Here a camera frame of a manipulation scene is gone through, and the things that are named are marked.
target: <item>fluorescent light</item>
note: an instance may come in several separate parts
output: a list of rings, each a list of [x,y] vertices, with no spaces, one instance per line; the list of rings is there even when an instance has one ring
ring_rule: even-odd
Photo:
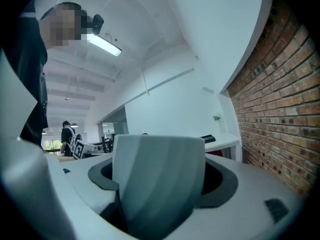
[[[98,46],[106,50],[108,53],[111,53],[116,57],[118,57],[122,52],[122,50],[120,50],[114,44],[110,43],[109,41],[103,39],[100,36],[94,34],[87,34],[86,38],[91,44],[94,44],[95,46]]]

